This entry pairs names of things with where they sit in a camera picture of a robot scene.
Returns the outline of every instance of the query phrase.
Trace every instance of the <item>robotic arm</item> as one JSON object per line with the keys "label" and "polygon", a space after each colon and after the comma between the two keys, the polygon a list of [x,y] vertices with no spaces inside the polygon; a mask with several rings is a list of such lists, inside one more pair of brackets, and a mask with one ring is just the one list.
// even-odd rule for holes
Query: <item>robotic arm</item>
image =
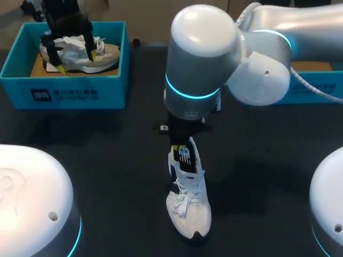
{"label": "robotic arm", "polygon": [[200,120],[223,85],[245,104],[273,104],[287,93],[291,73],[324,95],[290,63],[341,61],[342,13],[343,4],[297,9],[253,3],[235,24],[213,6],[186,7],[171,26],[166,107],[179,119]]}

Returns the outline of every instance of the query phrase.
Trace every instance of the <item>blue plastic bin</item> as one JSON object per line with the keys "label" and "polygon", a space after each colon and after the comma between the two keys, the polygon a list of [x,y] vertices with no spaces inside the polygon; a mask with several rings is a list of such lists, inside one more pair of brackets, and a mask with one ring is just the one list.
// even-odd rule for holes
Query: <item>blue plastic bin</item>
{"label": "blue plastic bin", "polygon": [[123,109],[128,91],[130,48],[125,22],[93,22],[93,34],[121,47],[118,75],[30,78],[46,23],[21,27],[0,73],[16,109]]}
{"label": "blue plastic bin", "polygon": [[[343,98],[343,71],[341,65],[331,64],[333,71],[299,72],[308,83],[319,90]],[[285,97],[276,104],[300,104],[300,103],[333,103],[308,90],[302,84],[291,77],[290,87]]]}

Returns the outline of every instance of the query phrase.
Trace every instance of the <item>blue led ring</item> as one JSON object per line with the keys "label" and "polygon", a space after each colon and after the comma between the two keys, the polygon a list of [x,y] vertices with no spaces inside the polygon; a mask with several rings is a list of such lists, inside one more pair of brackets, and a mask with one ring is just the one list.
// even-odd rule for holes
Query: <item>blue led ring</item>
{"label": "blue led ring", "polygon": [[292,45],[290,44],[290,41],[288,40],[288,38],[286,38],[284,35],[282,35],[281,33],[277,32],[277,31],[272,31],[271,29],[257,29],[257,30],[255,30],[253,32],[268,32],[268,33],[272,33],[272,34],[281,36],[284,40],[286,40],[286,42],[289,45],[289,48],[292,49]]}
{"label": "blue led ring", "polygon": [[74,244],[74,247],[72,248],[72,250],[70,251],[70,253],[68,254],[67,257],[71,257],[71,255],[74,253],[76,246],[78,245],[79,241],[80,241],[80,237],[81,237],[81,230],[82,230],[82,219],[80,217],[80,229],[79,229],[79,235],[77,236],[76,242]]}
{"label": "blue led ring", "polygon": [[167,80],[167,83],[169,85],[169,87],[174,91],[176,92],[178,95],[181,95],[183,97],[186,97],[186,98],[189,98],[189,99],[205,99],[205,98],[208,98],[208,97],[211,97],[212,95],[216,94],[218,91],[219,91],[219,88],[214,91],[213,93],[210,93],[208,95],[203,95],[203,96],[193,96],[193,95],[187,95],[187,94],[184,94],[184,93],[181,93],[180,91],[178,91],[175,87],[173,87],[171,85],[171,83],[169,82],[169,79],[167,77],[167,74],[166,74],[166,80]]}

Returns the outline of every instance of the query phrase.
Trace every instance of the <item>shoe tongue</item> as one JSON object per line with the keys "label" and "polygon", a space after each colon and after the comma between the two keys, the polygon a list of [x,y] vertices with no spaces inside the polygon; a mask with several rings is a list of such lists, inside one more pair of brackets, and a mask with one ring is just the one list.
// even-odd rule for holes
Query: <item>shoe tongue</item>
{"label": "shoe tongue", "polygon": [[173,146],[174,160],[180,163],[180,169],[184,172],[197,173],[195,150],[191,141],[186,145]]}
{"label": "shoe tongue", "polygon": [[196,190],[198,187],[198,179],[197,174],[193,172],[185,172],[183,170],[180,170],[178,172],[178,176],[180,179],[181,184],[189,189],[189,190]]}

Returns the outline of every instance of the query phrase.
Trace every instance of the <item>small screw hole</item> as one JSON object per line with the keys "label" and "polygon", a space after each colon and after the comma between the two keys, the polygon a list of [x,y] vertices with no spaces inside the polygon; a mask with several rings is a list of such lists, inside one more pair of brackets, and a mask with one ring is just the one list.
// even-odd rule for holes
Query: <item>small screw hole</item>
{"label": "small screw hole", "polygon": [[51,213],[49,213],[48,214],[48,217],[49,217],[49,219],[51,219],[52,221],[58,221],[58,216],[57,216],[57,214],[55,213],[55,212],[51,212]]}
{"label": "small screw hole", "polygon": [[334,227],[334,230],[336,233],[339,233],[342,231],[342,225],[341,224],[337,224],[335,227]]}

